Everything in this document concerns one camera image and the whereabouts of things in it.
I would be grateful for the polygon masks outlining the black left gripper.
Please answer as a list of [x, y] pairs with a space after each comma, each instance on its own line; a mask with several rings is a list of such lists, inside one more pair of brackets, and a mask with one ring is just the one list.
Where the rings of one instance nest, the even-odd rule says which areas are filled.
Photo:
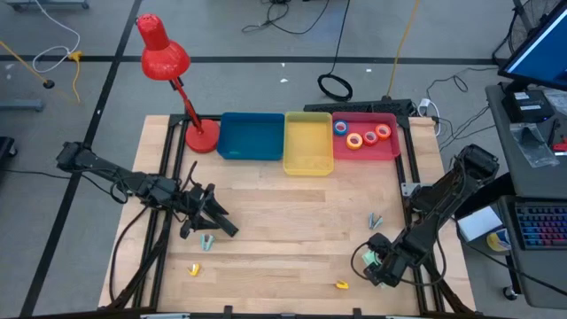
[[199, 230], [217, 230], [220, 226], [206, 220], [202, 210], [209, 216], [228, 215], [214, 195], [215, 185], [209, 183], [204, 189], [201, 184], [189, 191], [174, 192], [174, 217], [182, 222], [180, 237], [186, 239], [191, 232]]

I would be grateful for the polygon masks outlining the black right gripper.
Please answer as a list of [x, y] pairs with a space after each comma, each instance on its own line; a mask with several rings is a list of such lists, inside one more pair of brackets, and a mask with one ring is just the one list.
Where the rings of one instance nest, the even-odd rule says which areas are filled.
[[[408, 257], [406, 253], [406, 244], [404, 237], [396, 238], [391, 242], [382, 233], [376, 233], [369, 238], [368, 247], [371, 251], [379, 255], [382, 262], [380, 273], [383, 276], [386, 285], [396, 287], [408, 267]], [[377, 264], [370, 264], [364, 270], [363, 274], [374, 285], [378, 286], [382, 283]]]

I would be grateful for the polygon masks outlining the light green eraser block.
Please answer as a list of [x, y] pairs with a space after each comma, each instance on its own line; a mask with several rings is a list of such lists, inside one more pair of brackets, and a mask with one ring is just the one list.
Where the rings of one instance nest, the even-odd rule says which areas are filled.
[[378, 270], [378, 274], [379, 274], [379, 277], [380, 277], [380, 280], [382, 281], [382, 283], [380, 285], [378, 285], [377, 287], [385, 288], [386, 283], [384, 282], [383, 276], [380, 273], [380, 270], [381, 270], [381, 267], [382, 267], [382, 262], [379, 260], [377, 254], [374, 253], [373, 251], [368, 250], [367, 252], [365, 252], [362, 255], [362, 260], [365, 263], [365, 268], [370, 264], [377, 264], [380, 267], [380, 269]]

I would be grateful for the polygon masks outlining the black stapler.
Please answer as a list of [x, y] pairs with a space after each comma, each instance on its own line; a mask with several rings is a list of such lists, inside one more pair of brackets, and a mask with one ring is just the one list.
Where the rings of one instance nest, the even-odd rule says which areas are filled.
[[223, 214], [213, 214], [211, 219], [230, 237], [234, 237], [238, 233], [238, 228]]

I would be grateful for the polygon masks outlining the blue plastic tray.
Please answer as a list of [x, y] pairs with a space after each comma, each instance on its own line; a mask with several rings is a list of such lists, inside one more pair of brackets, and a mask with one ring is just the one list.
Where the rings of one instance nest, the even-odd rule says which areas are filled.
[[274, 160], [283, 157], [282, 113], [224, 113], [217, 152], [226, 160]]

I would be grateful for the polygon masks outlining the red plastic tray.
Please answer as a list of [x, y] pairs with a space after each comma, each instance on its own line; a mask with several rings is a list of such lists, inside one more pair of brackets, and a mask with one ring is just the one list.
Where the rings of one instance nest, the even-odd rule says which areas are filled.
[[[333, 136], [334, 157], [339, 160], [393, 160], [400, 154], [400, 144], [397, 131], [396, 117], [391, 113], [348, 113], [334, 112], [333, 122], [344, 121], [347, 131], [343, 136]], [[364, 136], [377, 126], [385, 125], [391, 130], [386, 139], [378, 139], [373, 145], [362, 144], [358, 150], [347, 146], [347, 136], [357, 133]]]

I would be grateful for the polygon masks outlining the white box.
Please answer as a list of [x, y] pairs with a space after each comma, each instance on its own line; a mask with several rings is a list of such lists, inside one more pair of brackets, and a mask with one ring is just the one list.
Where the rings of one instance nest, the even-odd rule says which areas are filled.
[[487, 232], [499, 228], [502, 225], [502, 221], [490, 206], [486, 206], [459, 219], [457, 225], [464, 241], [470, 242], [484, 236]]

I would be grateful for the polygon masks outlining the yellow plastic tray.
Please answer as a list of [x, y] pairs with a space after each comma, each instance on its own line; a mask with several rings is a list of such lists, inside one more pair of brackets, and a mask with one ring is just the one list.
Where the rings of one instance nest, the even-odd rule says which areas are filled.
[[283, 170], [301, 176], [326, 176], [334, 170], [330, 113], [285, 114]]

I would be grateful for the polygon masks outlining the long black power strip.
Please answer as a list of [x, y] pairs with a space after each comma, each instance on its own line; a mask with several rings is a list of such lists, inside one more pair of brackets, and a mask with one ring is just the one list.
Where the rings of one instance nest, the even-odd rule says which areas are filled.
[[413, 111], [410, 99], [378, 100], [332, 104], [305, 105], [304, 112], [320, 113], [392, 113], [395, 116], [409, 116]]

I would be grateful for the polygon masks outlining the white power adapter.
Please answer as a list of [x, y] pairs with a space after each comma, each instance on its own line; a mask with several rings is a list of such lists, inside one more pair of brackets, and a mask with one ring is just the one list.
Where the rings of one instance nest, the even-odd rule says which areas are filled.
[[430, 108], [432, 108], [434, 111], [434, 114], [431, 117], [436, 122], [435, 136], [439, 136], [441, 132], [441, 126], [439, 125], [440, 112], [437, 105], [434, 102], [432, 102], [429, 98], [422, 98], [416, 110], [420, 117], [426, 117], [427, 111]]

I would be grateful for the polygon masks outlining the red desk lamp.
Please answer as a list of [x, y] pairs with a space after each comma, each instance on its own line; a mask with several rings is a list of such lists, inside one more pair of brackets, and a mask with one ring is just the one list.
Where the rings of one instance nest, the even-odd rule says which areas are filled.
[[201, 120], [183, 90], [181, 76], [190, 66], [188, 53], [168, 37], [162, 20], [156, 14], [140, 15], [136, 25], [144, 41], [141, 58], [143, 73], [154, 81], [169, 82], [181, 96], [185, 111], [190, 116], [191, 124], [185, 130], [185, 143], [194, 152], [214, 151], [220, 137], [220, 126], [212, 120]]

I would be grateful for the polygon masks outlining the grey side desk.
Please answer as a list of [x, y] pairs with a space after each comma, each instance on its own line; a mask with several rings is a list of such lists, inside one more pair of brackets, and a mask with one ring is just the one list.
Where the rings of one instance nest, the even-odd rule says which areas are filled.
[[503, 87], [489, 85], [485, 93], [509, 168], [493, 186], [501, 187], [495, 203], [511, 240], [512, 266], [522, 273], [519, 292], [532, 307], [567, 310], [567, 250], [524, 250], [512, 222], [516, 202], [567, 202], [567, 156], [559, 157], [557, 166], [532, 168], [509, 131]]

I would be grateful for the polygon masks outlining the backlit black keyboard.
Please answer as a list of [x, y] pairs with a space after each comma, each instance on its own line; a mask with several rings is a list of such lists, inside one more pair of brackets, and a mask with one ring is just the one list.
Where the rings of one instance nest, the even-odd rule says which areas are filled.
[[512, 213], [524, 250], [567, 250], [567, 202], [516, 202]]

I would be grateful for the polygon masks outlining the clear plastic bag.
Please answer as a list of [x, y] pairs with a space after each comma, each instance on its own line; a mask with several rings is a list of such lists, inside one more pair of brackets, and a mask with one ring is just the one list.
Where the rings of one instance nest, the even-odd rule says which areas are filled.
[[560, 164], [535, 123], [511, 123], [509, 131], [532, 168]]

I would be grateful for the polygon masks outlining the yellow rod with black foot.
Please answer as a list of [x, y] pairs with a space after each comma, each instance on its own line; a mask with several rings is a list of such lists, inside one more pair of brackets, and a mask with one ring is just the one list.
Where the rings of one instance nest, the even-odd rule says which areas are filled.
[[15, 59], [17, 59], [30, 73], [38, 78], [42, 82], [45, 89], [52, 89], [55, 86], [53, 80], [46, 79], [38, 72], [36, 72], [33, 67], [31, 67], [20, 55], [15, 53], [7, 44], [0, 41], [0, 46], [3, 47], [8, 53], [10, 53]]

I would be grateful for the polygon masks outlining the black mini computer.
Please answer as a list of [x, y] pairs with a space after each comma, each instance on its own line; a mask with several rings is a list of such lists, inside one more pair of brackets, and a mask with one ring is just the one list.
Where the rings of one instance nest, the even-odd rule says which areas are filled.
[[555, 114], [541, 90], [507, 93], [502, 105], [511, 123], [539, 123]]

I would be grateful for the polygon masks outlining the black chair base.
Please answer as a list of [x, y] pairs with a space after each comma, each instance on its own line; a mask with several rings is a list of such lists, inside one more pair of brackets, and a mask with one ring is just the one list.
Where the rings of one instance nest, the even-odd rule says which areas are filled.
[[9, 136], [0, 136], [0, 172], [8, 168], [12, 159], [18, 155], [15, 139]]

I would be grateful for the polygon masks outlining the grey stand foot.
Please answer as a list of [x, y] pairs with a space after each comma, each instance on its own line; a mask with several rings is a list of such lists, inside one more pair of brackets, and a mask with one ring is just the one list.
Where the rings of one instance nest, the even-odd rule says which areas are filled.
[[26, 111], [32, 110], [42, 112], [44, 104], [41, 99], [0, 99], [0, 111], [17, 110]]

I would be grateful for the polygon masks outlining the computer monitor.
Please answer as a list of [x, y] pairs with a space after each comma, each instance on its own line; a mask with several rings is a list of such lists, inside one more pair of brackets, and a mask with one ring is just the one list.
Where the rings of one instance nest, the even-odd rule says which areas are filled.
[[567, 91], [567, 0], [560, 0], [498, 71], [526, 84]]

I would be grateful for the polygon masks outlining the grey cart base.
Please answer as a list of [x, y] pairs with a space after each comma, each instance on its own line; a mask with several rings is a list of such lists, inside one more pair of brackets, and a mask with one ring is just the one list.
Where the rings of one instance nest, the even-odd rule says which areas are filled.
[[16, 12], [38, 9], [40, 6], [43, 9], [71, 6], [80, 6], [84, 10], [90, 8], [89, 0], [0, 0], [0, 3], [7, 4]]

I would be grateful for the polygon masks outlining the black aluminium table frame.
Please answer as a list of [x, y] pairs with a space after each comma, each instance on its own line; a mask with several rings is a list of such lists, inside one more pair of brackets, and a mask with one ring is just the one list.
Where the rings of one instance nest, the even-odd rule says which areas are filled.
[[[276, 161], [225, 160], [180, 148], [180, 123], [149, 115], [139, 137], [134, 170], [165, 171], [215, 185], [215, 197], [238, 227], [221, 230], [208, 252], [199, 234], [186, 239], [174, 222], [167, 248], [131, 302], [160, 312], [418, 315], [433, 309], [435, 292], [409, 283], [380, 288], [359, 278], [361, 244], [371, 235], [369, 214], [395, 238], [403, 215], [400, 183], [434, 183], [443, 174], [433, 123], [412, 118], [399, 132], [402, 162], [336, 161], [326, 176], [291, 176]], [[198, 263], [191, 276], [188, 268]], [[335, 286], [338, 280], [348, 290]]]

